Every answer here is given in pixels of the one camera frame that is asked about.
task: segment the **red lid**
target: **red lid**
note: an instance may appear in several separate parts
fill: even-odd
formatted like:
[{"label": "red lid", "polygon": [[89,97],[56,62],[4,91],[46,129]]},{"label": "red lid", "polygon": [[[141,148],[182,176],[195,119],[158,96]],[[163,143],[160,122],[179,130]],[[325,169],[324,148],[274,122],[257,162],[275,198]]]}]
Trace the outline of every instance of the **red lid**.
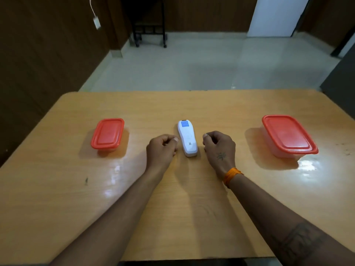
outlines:
[{"label": "red lid", "polygon": [[263,124],[275,145],[289,154],[317,154],[318,148],[306,130],[293,117],[264,116]]},{"label": "red lid", "polygon": [[100,120],[91,139],[92,148],[112,149],[118,147],[124,125],[125,122],[122,118]]}]

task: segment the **white handheld device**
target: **white handheld device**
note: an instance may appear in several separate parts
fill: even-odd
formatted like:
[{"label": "white handheld device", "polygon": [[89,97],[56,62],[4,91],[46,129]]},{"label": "white handheld device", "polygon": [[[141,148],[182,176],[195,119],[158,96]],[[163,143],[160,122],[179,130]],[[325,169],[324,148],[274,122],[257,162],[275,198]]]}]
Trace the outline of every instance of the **white handheld device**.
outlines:
[{"label": "white handheld device", "polygon": [[186,157],[193,157],[197,155],[197,143],[195,139],[195,133],[193,132],[193,126],[189,120],[180,120],[178,130],[184,148]]}]

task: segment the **orange bracelet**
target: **orange bracelet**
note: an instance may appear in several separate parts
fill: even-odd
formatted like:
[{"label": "orange bracelet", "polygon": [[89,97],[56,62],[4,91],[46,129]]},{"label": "orange bracelet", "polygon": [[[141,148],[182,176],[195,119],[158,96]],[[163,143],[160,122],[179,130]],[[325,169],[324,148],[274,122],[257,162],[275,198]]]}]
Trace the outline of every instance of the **orange bracelet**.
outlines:
[{"label": "orange bracelet", "polygon": [[229,182],[235,177],[236,174],[243,174],[237,168],[230,169],[224,176],[223,183],[224,185],[229,188]]}]

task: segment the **hand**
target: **hand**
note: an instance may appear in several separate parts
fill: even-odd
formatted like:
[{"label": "hand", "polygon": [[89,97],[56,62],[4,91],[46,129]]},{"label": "hand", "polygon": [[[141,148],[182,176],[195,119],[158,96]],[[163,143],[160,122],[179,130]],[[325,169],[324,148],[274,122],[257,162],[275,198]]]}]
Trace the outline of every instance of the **hand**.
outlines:
[{"label": "hand", "polygon": [[153,138],[147,145],[147,167],[146,172],[163,178],[177,151],[179,139],[170,134],[163,134]]},{"label": "hand", "polygon": [[230,136],[218,131],[205,133],[202,138],[207,159],[217,177],[223,180],[224,175],[235,167],[235,143]]}]

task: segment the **red plastic container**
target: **red plastic container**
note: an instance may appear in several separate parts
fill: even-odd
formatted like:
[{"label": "red plastic container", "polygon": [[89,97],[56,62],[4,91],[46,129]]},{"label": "red plastic container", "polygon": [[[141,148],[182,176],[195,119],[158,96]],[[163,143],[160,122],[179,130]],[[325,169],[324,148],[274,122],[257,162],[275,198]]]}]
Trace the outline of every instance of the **red plastic container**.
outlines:
[{"label": "red plastic container", "polygon": [[97,124],[91,139],[91,147],[114,151],[121,142],[125,122],[122,118],[105,118]]},{"label": "red plastic container", "polygon": [[267,115],[261,127],[271,152],[278,158],[295,158],[317,154],[318,148],[302,125],[286,115]]}]

